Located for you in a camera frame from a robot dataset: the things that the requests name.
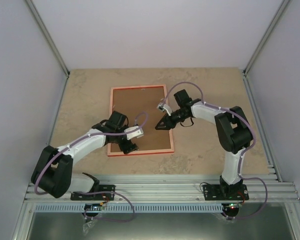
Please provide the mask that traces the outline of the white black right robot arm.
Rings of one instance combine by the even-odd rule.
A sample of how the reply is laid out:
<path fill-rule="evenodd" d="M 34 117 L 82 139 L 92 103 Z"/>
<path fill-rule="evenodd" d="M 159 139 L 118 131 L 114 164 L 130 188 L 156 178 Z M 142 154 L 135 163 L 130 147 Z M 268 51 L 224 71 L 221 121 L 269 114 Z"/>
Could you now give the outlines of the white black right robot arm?
<path fill-rule="evenodd" d="M 242 163 L 246 151 L 255 134 L 243 112 L 238 107 L 223 108 L 209 104 L 202 99 L 192 99 L 186 90 L 174 94 L 179 109 L 173 111 L 163 100 L 157 109 L 165 115 L 157 123 L 156 130 L 171 130 L 186 119 L 194 118 L 208 121 L 215 125 L 221 147 L 225 151 L 224 168 L 219 179 L 219 193 L 226 200 L 237 195 L 243 185 L 241 178 Z"/>

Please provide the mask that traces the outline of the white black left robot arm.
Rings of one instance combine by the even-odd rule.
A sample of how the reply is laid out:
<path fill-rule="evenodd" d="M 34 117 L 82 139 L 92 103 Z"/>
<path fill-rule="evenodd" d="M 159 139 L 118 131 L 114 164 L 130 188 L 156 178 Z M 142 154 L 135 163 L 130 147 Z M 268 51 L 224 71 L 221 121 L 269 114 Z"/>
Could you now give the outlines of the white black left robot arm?
<path fill-rule="evenodd" d="M 113 111 L 109 119 L 93 125 L 83 136 L 59 147 L 46 146 L 31 176 L 37 195 L 49 194 L 60 198 L 66 193 L 93 200 L 100 193 L 100 181 L 89 173 L 74 173 L 74 166 L 91 152 L 108 144 L 117 144 L 129 154 L 138 150 L 132 142 L 144 134 L 141 126 L 129 126 L 128 117 Z"/>

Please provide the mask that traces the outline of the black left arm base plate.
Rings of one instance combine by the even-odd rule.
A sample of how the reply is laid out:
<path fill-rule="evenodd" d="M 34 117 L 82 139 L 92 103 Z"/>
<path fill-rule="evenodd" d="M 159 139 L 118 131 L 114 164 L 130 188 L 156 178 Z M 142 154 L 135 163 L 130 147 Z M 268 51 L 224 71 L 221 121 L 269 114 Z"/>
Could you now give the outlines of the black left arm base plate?
<path fill-rule="evenodd" d="M 72 201 L 102 201 L 108 202 L 113 201 L 115 195 L 112 193 L 116 190 L 116 186 L 114 184 L 101 184 L 99 185 L 98 190 L 91 190 L 91 193 L 98 192 L 98 194 L 82 194 L 73 192 L 71 193 L 70 199 Z"/>

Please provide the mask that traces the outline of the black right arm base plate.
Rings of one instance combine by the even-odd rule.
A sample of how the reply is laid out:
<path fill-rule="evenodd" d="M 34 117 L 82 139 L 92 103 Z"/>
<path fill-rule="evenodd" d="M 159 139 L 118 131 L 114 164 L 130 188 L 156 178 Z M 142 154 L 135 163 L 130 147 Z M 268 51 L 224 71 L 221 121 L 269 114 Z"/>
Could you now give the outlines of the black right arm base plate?
<path fill-rule="evenodd" d="M 250 199 L 248 188 L 245 184 L 227 195 L 221 192 L 219 184 L 203 184 L 201 190 L 206 201 L 247 201 Z"/>

